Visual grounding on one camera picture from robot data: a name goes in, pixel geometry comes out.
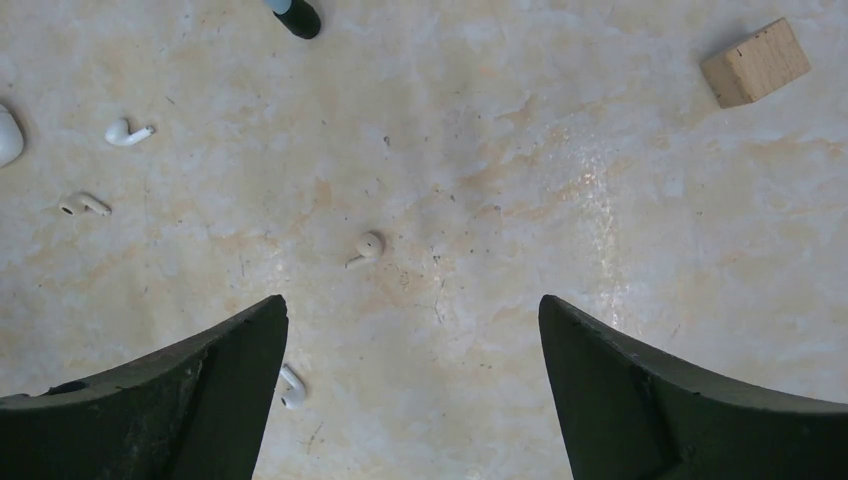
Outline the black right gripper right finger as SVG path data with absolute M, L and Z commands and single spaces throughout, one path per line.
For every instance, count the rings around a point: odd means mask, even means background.
M 847 407 L 707 370 L 553 296 L 547 375 L 577 479 L 843 479 Z

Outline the light blue tripod stand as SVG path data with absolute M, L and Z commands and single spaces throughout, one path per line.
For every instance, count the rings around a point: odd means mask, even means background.
M 309 40 L 317 37 L 322 22 L 317 11 L 305 0 L 264 0 L 274 17 L 294 36 Z

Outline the wooden cube block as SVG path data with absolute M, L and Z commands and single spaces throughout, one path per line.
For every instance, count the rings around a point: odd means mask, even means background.
M 811 70 L 789 21 L 782 17 L 700 64 L 722 109 L 752 104 Z

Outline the white earbud near gripper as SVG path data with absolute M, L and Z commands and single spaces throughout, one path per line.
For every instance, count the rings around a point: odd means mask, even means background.
M 290 410 L 299 409 L 307 397 L 304 382 L 288 364 L 282 366 L 279 376 L 286 384 L 281 394 L 283 405 Z

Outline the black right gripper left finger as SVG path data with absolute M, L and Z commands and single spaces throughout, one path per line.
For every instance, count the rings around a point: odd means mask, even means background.
M 287 343 L 270 296 L 184 340 L 1 401 L 5 479 L 248 479 Z

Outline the beige earbud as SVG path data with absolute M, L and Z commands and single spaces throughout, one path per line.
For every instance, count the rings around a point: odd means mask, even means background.
M 355 248 L 357 255 L 346 262 L 346 269 L 357 268 L 379 259 L 384 253 L 385 243 L 377 233 L 365 232 L 358 238 Z
M 69 216 L 79 216 L 86 212 L 94 212 L 101 216 L 110 216 L 111 208 L 104 202 L 86 192 L 75 192 L 63 197 L 59 208 Z

